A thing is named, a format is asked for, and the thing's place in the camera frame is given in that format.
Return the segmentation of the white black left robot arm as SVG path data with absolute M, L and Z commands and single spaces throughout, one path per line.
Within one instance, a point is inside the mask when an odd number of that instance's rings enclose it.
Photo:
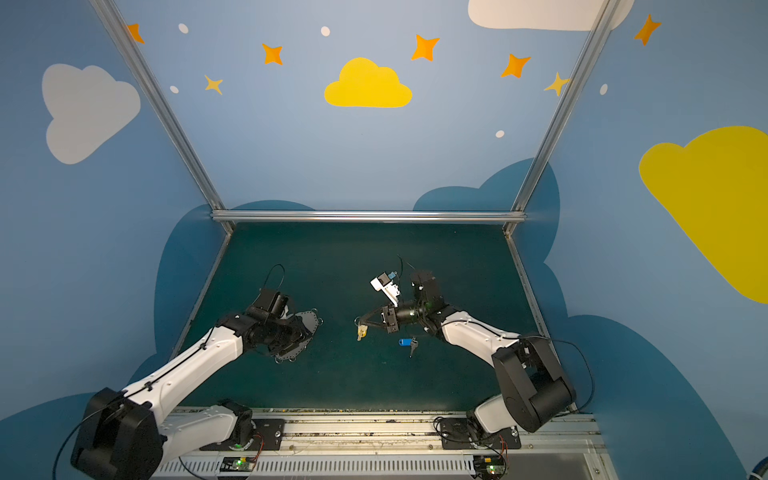
M 219 319 L 203 337 L 145 378 L 121 390 L 104 388 L 88 402 L 68 435 L 71 465 L 92 479 L 149 479 L 156 470 L 201 447 L 263 446 L 250 408 L 224 400 L 181 422 L 173 410 L 227 364 L 260 347 L 276 362 L 293 361 L 322 321 L 294 313 L 290 299 L 263 288 L 242 313 Z

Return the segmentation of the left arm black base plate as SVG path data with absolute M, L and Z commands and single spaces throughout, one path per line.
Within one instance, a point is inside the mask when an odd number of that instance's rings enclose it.
M 249 426 L 236 426 L 231 436 L 221 442 L 200 447 L 201 451 L 277 451 L 281 447 L 285 420 L 256 418 Z

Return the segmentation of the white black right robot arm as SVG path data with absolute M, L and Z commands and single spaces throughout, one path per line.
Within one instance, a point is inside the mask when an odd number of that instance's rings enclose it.
M 467 430 L 479 441 L 501 430 L 520 427 L 534 433 L 577 400 L 576 390 L 552 346 L 541 335 L 521 335 L 482 322 L 449 304 L 436 277 L 417 270 L 410 280 L 413 299 L 399 299 L 399 275 L 382 273 L 370 284 L 389 303 L 355 320 L 359 338 L 370 328 L 396 333 L 410 324 L 475 355 L 495 373 L 500 393 L 470 411 Z

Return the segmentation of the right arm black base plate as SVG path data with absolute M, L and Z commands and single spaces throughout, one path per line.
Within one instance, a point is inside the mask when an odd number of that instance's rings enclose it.
M 488 433 L 473 419 L 438 416 L 433 420 L 433 429 L 440 437 L 444 450 L 495 449 L 504 452 L 522 446 L 516 426 Z

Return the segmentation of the yellow key tag with ring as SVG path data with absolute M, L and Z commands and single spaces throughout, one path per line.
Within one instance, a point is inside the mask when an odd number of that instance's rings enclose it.
M 368 326 L 360 324 L 357 326 L 357 340 L 361 341 L 367 335 Z

